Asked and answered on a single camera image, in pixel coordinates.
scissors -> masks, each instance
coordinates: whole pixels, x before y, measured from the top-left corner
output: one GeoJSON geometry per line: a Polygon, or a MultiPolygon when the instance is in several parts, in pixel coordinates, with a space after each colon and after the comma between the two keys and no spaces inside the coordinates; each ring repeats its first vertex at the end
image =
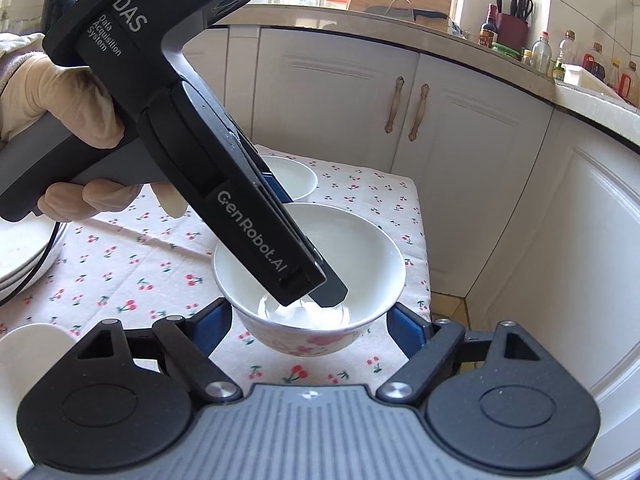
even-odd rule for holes
{"type": "Polygon", "coordinates": [[[526,22],[532,12],[532,0],[518,0],[518,10],[516,11],[516,18],[520,18],[521,20],[526,22]]]}

tablecloth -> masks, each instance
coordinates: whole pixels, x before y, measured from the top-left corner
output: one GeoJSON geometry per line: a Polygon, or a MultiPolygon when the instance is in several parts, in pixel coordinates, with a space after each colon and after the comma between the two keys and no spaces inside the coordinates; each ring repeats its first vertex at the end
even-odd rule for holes
{"type": "MultiPolygon", "coordinates": [[[[400,301],[429,318],[431,299],[426,245],[414,183],[387,173],[332,164],[267,148],[311,167],[318,188],[310,202],[363,216],[388,233],[404,255],[406,286],[400,301]]],[[[82,336],[100,320],[119,318],[144,328],[171,314],[192,316],[221,296],[210,260],[216,237],[189,208],[167,216],[149,187],[119,213],[75,222],[62,254],[47,275],[0,309],[0,336],[30,322],[50,322],[82,336]]],[[[385,317],[367,334],[334,354],[299,358],[255,340],[234,317],[211,358],[247,392],[253,382],[367,383],[373,391],[405,362],[389,337],[385,317]]]]}

bowl with pink flower pattern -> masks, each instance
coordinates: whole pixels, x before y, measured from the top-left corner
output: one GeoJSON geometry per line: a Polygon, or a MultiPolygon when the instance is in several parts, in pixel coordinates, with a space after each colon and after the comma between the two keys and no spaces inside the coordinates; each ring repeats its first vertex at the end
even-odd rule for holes
{"type": "Polygon", "coordinates": [[[280,305],[221,242],[212,259],[216,282],[268,347],[300,357],[337,352],[398,300],[406,277],[402,253],[382,229],[350,211],[302,202],[284,207],[349,289],[344,301],[321,308],[304,296],[280,305]]]}

green lid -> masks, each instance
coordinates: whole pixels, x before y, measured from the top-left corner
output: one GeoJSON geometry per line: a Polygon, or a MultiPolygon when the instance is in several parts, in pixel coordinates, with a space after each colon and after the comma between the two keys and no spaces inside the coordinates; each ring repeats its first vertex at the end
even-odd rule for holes
{"type": "Polygon", "coordinates": [[[495,43],[495,41],[494,41],[494,44],[492,44],[491,46],[491,50],[500,52],[500,54],[504,54],[505,56],[513,57],[513,59],[520,60],[519,53],[517,53],[512,48],[509,48],[508,46],[501,45],[500,43],[495,43]]]}

beige glove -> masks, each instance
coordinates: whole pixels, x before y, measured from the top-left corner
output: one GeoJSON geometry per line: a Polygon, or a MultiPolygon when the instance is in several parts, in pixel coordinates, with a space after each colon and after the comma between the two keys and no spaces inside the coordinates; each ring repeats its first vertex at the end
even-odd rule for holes
{"type": "MultiPolygon", "coordinates": [[[[88,68],[62,68],[44,53],[33,54],[9,79],[0,96],[0,139],[10,141],[48,110],[73,134],[94,148],[113,148],[124,127],[113,110],[106,88],[88,68]]],[[[168,215],[179,218],[187,203],[170,184],[152,184],[168,215]]],[[[109,180],[86,186],[52,184],[38,200],[38,208],[53,220],[69,222],[103,211],[122,211],[138,196],[142,186],[123,187],[109,180]]]]}

